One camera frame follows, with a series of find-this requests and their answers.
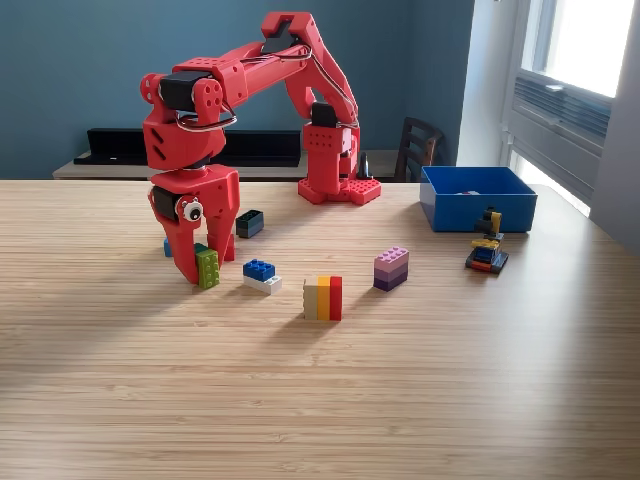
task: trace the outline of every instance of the stacked lego bricks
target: stacked lego bricks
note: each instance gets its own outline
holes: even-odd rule
[[[276,267],[270,263],[253,259],[242,267],[244,284],[273,295],[282,288],[282,278],[276,275]]]
[[[393,247],[378,255],[373,263],[373,286],[389,292],[409,276],[409,251]]]
[[[342,320],[342,277],[306,279],[303,286],[304,317],[309,320]]]
[[[264,214],[259,210],[249,210],[236,218],[236,235],[251,238],[264,228]]]

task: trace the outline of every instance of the red lego brick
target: red lego brick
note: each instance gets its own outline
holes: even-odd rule
[[[351,201],[356,205],[364,205],[382,193],[382,185],[378,180],[349,180]]]
[[[329,320],[342,320],[342,277],[331,277],[329,284]]]
[[[490,272],[491,264],[473,261],[471,262],[471,268],[474,270],[482,270],[483,272]]]

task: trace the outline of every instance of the blue wall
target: blue wall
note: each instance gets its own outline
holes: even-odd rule
[[[86,150],[88,128],[140,126],[144,74],[261,40],[272,10],[313,13],[356,95],[363,148],[397,148],[406,114],[456,133],[472,10],[458,3],[472,0],[2,0],[0,178],[51,178]],[[302,125],[282,85],[237,113],[237,128]]]
[[[411,69],[406,112],[442,130],[455,165],[474,0],[412,0]]]

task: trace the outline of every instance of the chair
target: chair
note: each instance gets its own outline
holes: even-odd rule
[[[438,145],[443,139],[442,132],[427,122],[412,117],[405,118],[394,180],[406,182],[408,167],[410,181],[419,181],[422,167],[433,164]]]

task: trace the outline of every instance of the wall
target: wall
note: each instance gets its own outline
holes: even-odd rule
[[[518,3],[476,0],[460,126],[461,166],[496,166]]]
[[[410,0],[2,0],[0,178],[51,178],[86,150],[88,128],[140,126],[149,112],[138,91],[145,73],[260,40],[271,10],[313,13],[356,94],[363,148],[395,149],[405,116],[410,6]],[[237,128],[302,125],[282,85],[237,113]]]
[[[640,1],[636,1],[618,93],[591,204],[591,219],[640,255]]]
[[[442,130],[455,164],[462,120],[474,0],[412,0],[406,112]]]

